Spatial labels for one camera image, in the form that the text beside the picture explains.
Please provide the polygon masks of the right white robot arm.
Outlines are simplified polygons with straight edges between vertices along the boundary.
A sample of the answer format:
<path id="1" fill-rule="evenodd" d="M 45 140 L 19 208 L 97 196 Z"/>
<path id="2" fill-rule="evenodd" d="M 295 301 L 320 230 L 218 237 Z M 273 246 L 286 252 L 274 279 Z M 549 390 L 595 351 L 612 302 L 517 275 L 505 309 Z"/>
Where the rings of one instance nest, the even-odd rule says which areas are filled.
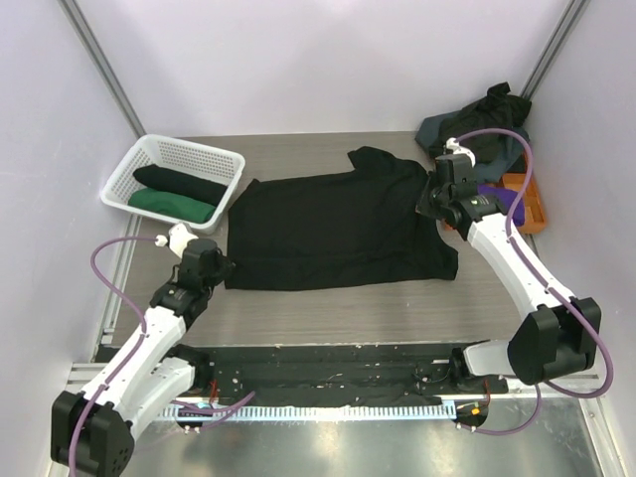
<path id="1" fill-rule="evenodd" d="M 494 196 L 481 195 L 466 154 L 435 159 L 417 203 L 419 214 L 457 230 L 496 273 L 522 320 L 510 340 L 470 345 L 448 369 L 452 386 L 469 393 L 487 375 L 513 375 L 526 385 L 590 369 L 601 310 L 579 299 L 549 273 Z"/>

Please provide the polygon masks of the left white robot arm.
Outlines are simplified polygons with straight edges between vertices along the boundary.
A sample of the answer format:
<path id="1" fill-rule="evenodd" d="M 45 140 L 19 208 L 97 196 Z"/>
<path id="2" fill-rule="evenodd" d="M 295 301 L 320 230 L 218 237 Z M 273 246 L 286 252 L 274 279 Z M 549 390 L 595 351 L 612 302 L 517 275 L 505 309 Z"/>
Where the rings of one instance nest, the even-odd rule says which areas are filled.
<path id="1" fill-rule="evenodd" d="M 80 391 L 54 400 L 51 458 L 72 476 L 120 475 L 138 437 L 165 406 L 210 388 L 209 355 L 181 340 L 233 265 L 209 238 L 188 235 L 168 244 L 180 262 L 138 314 L 136 331 Z"/>

